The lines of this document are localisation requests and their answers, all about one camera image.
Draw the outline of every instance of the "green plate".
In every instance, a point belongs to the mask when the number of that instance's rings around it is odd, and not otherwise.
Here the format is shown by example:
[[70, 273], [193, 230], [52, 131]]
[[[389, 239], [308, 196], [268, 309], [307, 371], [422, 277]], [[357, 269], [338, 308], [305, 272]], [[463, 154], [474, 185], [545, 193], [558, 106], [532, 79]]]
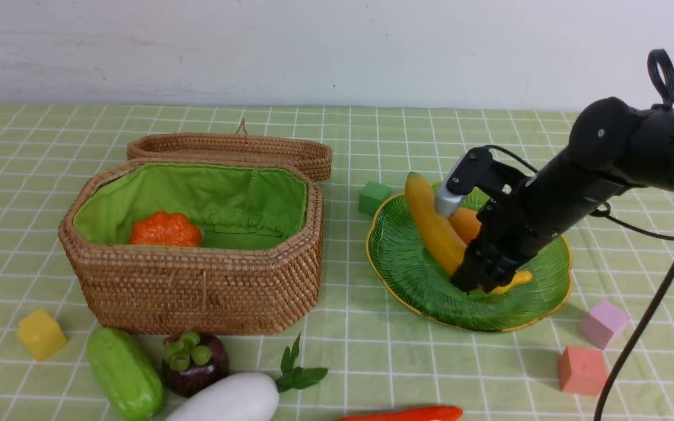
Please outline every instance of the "green plate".
[[[477, 210], [487, 199], [475, 190], [462, 205]], [[464, 330], [510, 332], [534, 325], [563, 307], [573, 288], [570, 246], [558, 237], [522, 267], [532, 272], [527, 284], [500, 295], [457, 290], [423, 247], [404, 193], [388, 199], [376, 212], [366, 253], [374, 272], [400, 303], [422, 317]]]

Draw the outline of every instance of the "basket lid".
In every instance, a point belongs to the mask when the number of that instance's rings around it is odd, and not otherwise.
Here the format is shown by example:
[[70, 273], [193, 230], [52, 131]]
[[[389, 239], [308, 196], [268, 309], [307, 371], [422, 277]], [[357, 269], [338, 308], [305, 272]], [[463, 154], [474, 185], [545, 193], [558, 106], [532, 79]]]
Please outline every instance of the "basket lid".
[[128, 160], [205, 156], [243, 163], [292, 165], [313, 181], [327, 180], [332, 175], [331, 147], [305, 139], [252, 136], [246, 131], [243, 118], [233, 134], [163, 133], [144, 136], [126, 146]]

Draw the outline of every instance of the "table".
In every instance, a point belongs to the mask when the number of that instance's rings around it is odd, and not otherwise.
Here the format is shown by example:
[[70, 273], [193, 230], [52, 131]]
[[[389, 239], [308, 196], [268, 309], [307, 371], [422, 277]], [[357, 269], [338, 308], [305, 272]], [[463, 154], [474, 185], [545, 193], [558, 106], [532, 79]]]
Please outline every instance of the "table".
[[[401, 191], [408, 170], [437, 181], [466, 149], [495, 143], [545, 165], [568, 141], [575, 113], [365, 107], [176, 107], [0, 104], [0, 419], [118, 419], [85, 360], [97, 323], [56, 237], [75, 195], [97, 171], [126, 159], [147, 133], [233, 133], [315, 139], [333, 148], [326, 199], [324, 276], [318, 307], [281, 335], [226, 337], [234, 370], [276, 373], [302, 332], [302, 364], [325, 366], [318, 386], [281, 396], [278, 420], [329, 421], [346, 411], [442, 402], [465, 421], [591, 419], [595, 398], [558, 390], [565, 346], [591, 347], [577, 331], [604, 298], [634, 325], [674, 257], [674, 242], [605, 219], [567, 232], [576, 287], [554, 316], [516, 333], [465, 333], [415, 316], [393, 299], [367, 263], [371, 218], [358, 213], [361, 187]], [[612, 200], [618, 218], [674, 232], [674, 195], [647, 189]], [[37, 308], [56, 316], [68, 345], [34, 363], [17, 342], [18, 320]], [[604, 352], [612, 366], [632, 328]], [[142, 336], [158, 357], [160, 339]], [[172, 399], [164, 415], [180, 403]], [[674, 419], [674, 285], [621, 373], [610, 419]]]

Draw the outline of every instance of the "banana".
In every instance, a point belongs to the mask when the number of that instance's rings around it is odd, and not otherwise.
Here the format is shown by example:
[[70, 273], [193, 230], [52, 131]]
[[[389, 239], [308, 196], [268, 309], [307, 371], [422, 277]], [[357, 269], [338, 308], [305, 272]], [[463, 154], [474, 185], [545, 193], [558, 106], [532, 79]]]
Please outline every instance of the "banana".
[[[419, 173], [407, 174], [404, 195], [423, 245], [439, 266], [451, 277], [465, 259], [466, 243], [457, 235], [448, 218], [434, 209], [436, 195], [433, 186]], [[509, 285], [497, 287], [491, 294], [504, 294], [516, 285], [532, 280], [528, 271], [516, 272]]]

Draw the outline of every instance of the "mangosteen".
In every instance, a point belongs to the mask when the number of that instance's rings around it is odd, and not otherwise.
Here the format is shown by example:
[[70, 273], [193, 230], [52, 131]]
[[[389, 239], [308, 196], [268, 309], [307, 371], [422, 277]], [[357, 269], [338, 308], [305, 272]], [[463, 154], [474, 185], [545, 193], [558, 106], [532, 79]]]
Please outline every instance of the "mangosteen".
[[190, 398], [230, 374], [228, 352], [217, 336], [185, 332], [163, 344], [161, 378], [174, 394]]

